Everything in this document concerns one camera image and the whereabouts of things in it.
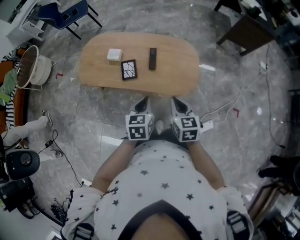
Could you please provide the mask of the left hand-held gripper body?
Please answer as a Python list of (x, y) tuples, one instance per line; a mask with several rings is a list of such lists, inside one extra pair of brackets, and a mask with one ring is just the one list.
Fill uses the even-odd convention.
[(125, 116), (127, 136), (130, 141), (149, 140), (154, 129), (154, 115), (150, 98), (133, 104)]

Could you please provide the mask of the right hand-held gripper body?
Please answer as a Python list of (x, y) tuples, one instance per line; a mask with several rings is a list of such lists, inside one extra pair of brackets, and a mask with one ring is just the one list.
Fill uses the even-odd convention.
[(181, 143), (195, 142), (200, 137), (202, 122), (195, 115), (192, 106), (184, 100), (171, 99), (172, 130)]

